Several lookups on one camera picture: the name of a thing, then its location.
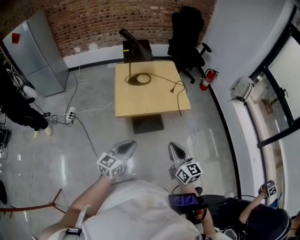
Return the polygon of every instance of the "gray floor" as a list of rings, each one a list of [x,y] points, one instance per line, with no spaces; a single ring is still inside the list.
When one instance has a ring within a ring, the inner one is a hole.
[[[80,79],[82,83],[87,83],[79,85],[76,110],[103,108],[113,102],[114,75],[113,64],[82,69]],[[169,142],[176,142],[187,147],[190,154],[194,155],[196,136],[192,115],[198,135],[195,153],[204,171],[203,194],[236,192],[227,138],[210,92],[201,91],[198,83],[191,85],[185,75],[181,75],[181,78],[187,86],[192,109],[183,112],[182,117],[178,112],[163,114],[163,131],[135,135],[129,119],[115,117],[114,104],[103,111],[79,113],[77,117],[85,125],[98,155],[110,149],[115,142],[136,140],[137,150],[128,163],[131,175],[171,191],[176,182],[171,181],[168,174],[171,161],[167,146]],[[36,103],[45,112],[64,114],[75,87],[76,81],[70,73],[64,93],[39,98]],[[48,137],[42,132],[39,140],[33,140],[30,127],[19,126],[9,120],[7,126],[12,131],[8,144],[9,156],[7,160],[0,159],[0,180],[7,190],[7,207],[47,204],[62,188],[63,194],[58,204],[66,210],[99,177],[97,158],[77,120],[72,127],[51,124],[53,135]],[[196,182],[198,186],[201,184],[200,180]],[[31,233],[39,236],[46,226],[61,217],[62,213],[53,208],[14,213],[11,220],[9,214],[1,214],[0,233],[5,240],[31,239]]]

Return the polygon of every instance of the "power strip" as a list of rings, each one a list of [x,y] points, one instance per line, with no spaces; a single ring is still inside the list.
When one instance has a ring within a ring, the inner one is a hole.
[[[69,110],[68,114],[66,115],[66,123],[70,123],[71,121],[73,121],[74,114],[72,114],[72,113],[75,113],[74,107],[70,107],[70,110]]]

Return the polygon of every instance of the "black chair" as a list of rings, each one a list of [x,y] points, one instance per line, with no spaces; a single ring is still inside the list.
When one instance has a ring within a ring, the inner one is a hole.
[[[178,72],[185,73],[191,78],[191,83],[194,83],[195,78],[186,68],[191,71],[194,67],[203,67],[203,53],[211,53],[211,49],[204,43],[200,53],[196,49],[204,20],[198,9],[183,6],[180,12],[172,14],[172,23],[173,38],[169,40],[168,55],[172,56]]]

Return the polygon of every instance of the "red fire extinguisher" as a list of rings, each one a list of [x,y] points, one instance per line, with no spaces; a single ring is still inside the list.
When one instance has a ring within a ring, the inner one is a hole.
[[[216,75],[218,75],[219,72],[215,71],[214,69],[207,69],[205,72],[206,77],[203,79],[203,81],[200,84],[200,89],[205,91],[207,90],[208,85],[211,83],[211,81],[215,78]]]

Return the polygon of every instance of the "refrigerator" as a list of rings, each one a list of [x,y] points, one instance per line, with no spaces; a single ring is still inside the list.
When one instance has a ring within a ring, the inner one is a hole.
[[[12,40],[13,33],[19,36],[17,43]],[[38,94],[47,97],[65,90],[69,69],[44,11],[22,22],[3,39],[3,43]]]

